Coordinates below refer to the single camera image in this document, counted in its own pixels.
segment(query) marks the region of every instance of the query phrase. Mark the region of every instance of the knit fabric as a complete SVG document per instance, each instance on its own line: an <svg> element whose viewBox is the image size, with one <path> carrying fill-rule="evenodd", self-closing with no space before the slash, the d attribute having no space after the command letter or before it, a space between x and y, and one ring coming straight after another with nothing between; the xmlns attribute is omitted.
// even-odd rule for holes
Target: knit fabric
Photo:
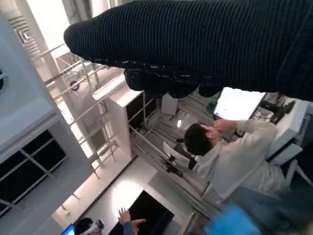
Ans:
<svg viewBox="0 0 313 235"><path fill-rule="evenodd" d="M307 100L312 38L311 0L139 0L71 25L64 35L74 54L147 79Z"/></svg>

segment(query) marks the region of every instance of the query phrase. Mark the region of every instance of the white shirt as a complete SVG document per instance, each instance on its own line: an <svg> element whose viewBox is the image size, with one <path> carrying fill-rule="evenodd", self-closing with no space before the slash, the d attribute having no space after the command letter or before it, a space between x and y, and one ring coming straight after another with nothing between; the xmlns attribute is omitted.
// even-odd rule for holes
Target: white shirt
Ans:
<svg viewBox="0 0 313 235"><path fill-rule="evenodd" d="M281 169L265 161L277 129L270 122L238 121L246 134L235 142L219 142L197 166L198 176L210 182L217 194L228 198L239 186L275 193L286 188Z"/></svg>

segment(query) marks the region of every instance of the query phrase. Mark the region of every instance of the computer monitor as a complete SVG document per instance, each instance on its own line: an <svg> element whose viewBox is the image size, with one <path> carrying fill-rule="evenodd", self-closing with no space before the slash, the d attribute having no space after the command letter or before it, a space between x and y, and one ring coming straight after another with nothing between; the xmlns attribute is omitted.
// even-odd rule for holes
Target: computer monitor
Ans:
<svg viewBox="0 0 313 235"><path fill-rule="evenodd" d="M225 87L217 101L214 114L222 119L248 120L265 94Z"/></svg>
<svg viewBox="0 0 313 235"><path fill-rule="evenodd" d="M61 233L61 235L75 235L74 229L74 225L71 224L63 231L63 233Z"/></svg>

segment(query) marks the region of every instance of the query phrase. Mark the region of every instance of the hand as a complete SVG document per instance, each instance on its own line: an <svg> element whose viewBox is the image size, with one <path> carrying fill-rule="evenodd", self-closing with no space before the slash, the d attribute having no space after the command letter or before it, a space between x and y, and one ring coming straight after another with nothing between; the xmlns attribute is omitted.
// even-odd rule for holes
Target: hand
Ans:
<svg viewBox="0 0 313 235"><path fill-rule="evenodd" d="M119 218L118 221L121 225L123 225L125 222L129 222L131 220L131 215L129 214L129 210L126 210L125 208L118 210Z"/></svg>
<svg viewBox="0 0 313 235"><path fill-rule="evenodd" d="M132 225L132 229L135 231L135 232L138 232L139 231L139 228L137 227L139 224L141 223L144 223L146 222L145 219L136 219L136 220L133 220L131 222L131 225Z"/></svg>
<svg viewBox="0 0 313 235"><path fill-rule="evenodd" d="M228 131L230 129L236 129L237 128L237 121L219 119L219 120L216 120L214 122L213 127L218 132L224 132L224 131Z"/></svg>

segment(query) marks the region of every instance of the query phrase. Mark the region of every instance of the floor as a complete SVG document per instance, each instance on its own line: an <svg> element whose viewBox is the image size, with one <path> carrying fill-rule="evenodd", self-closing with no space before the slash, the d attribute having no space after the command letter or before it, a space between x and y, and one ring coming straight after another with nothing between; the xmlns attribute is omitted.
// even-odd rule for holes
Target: floor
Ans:
<svg viewBox="0 0 313 235"><path fill-rule="evenodd" d="M165 234L178 235L192 213L192 207L141 158L123 172L84 216L93 220L103 219L106 223L103 234L106 235L117 223L118 210L129 208L143 190L175 215Z"/></svg>

